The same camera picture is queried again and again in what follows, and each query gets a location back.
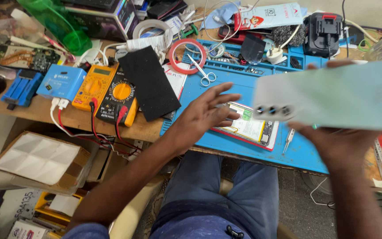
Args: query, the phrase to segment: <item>red tape roll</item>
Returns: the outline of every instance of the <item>red tape roll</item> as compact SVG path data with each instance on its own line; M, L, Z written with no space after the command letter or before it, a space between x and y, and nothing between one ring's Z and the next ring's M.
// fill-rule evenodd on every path
M185 39L181 39L181 40L175 42L175 44L173 44L173 46L170 48L170 52L169 52L169 59L171 60L170 63L172 64L173 69L175 69L179 73L188 74L188 75L195 74L198 72L197 68L195 68L195 67L192 69L180 68L176 64L175 60L173 60L173 59L175 59L173 56L174 52L176 51L178 46L183 45L183 44L191 44L191 45L193 45L199 49L199 51L201 52L201 61L200 61L199 66L201 68L203 68L204 63L206 62L206 51L204 50L204 47L198 41L196 41L194 39L186 39L185 38Z

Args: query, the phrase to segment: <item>wooden workbench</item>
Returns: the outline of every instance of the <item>wooden workbench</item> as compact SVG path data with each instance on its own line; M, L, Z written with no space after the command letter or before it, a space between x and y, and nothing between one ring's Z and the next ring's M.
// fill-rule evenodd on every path
M217 29L210 29L208 30L208 33L210 36L215 37L216 39L219 39L217 36ZM198 36L199 39L203 40L210 40L210 38L207 36L206 32L202 30L199 33ZM104 46L111 44L113 42L110 41L103 41L103 46L101 49L104 48ZM184 48L179 48L176 52L179 57L179 60L182 59ZM115 53L114 50L109 49L107 51L107 56L113 56ZM363 52L357 50L357 49L349 49L349 58L354 60L362 60L363 59ZM341 49L341 52L335 57L336 59L345 59L346 58L346 50L345 48ZM11 82L7 82L7 89L10 86ZM47 100L41 96L35 96L31 102L31 105L27 108L23 107L16 107L13 111L6 109L7 104L1 102L0 100L0 114L7 114L12 115L15 117L20 118L26 118L29 120L35 120L35 121L41 121L41 122L49 122L52 123L52 120L50 118L50 107L51 107L51 101ZM90 122L90 113L88 111L82 111L74 108L73 106L69 106L66 109L62 111L62 122L65 126L82 129L86 131L91 131L91 122ZM135 117L135 121L132 125L132 127L120 127L119 130L121 131L120 135L124 138L130 138L130 139L138 139L138 140L144 140L149 142L155 142L160 136L160 130L162 127L163 119L158 118L152 122L146 122L143 114L141 112L137 113L137 116ZM98 133L103 133L107 135L115 135L114 127L111 124L105 123L103 121L100 121L99 119L95 120L95 130ZM282 168L289 168L293 170L301 170L299 168L290 168L278 164L263 162L261 160L255 160L252 158L246 158L242 157L241 155L233 155L233 154L226 154L225 152L221 152L218 150L212 150L208 148L202 148L202 147L193 147L192 150L198 150L210 154L217 154L227 157L232 157L240 160L246 160L251 162L257 162L257 163L264 163L272 166L282 167ZM375 162L373 151L370 150L367 153L366 156L366 164L365 167L365 173L367 179L372 183L372 178L375 178L376 180L381 180L381 177L379 176L378 167Z

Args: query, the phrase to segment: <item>hand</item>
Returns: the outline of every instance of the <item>hand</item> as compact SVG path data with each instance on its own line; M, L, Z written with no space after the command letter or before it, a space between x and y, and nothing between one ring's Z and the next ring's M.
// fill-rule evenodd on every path
M188 105L162 136L162 140L168 141L168 145L173 147L176 155L185 153L210 128L231 126L232 122L225 120L226 118L236 120L240 117L227 106L215 107L240 99L240 94L221 94L229 90L232 84L232 82L222 83L206 90Z
M350 60L332 60L327 67L335 68L353 64ZM312 64L309 70L316 69ZM289 122L288 126L310 140L318 150L319 155L328 170L358 170L361 171L366 151L374 145L374 140L380 131L318 128L314 130L297 122Z

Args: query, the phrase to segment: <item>green plastic bottle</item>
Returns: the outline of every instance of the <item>green plastic bottle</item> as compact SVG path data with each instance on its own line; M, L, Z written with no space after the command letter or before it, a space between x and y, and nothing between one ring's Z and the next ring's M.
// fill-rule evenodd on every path
M60 0L17 0L73 55L80 56L92 42Z

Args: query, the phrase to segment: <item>blue jeans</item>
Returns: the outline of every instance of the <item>blue jeans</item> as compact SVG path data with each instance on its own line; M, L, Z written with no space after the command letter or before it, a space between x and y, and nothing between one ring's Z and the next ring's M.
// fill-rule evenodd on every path
M212 202L239 211L276 238L279 217L278 171L275 167L241 162L234 187L226 197L219 194L223 157L188 151L168 183L162 207L177 200Z

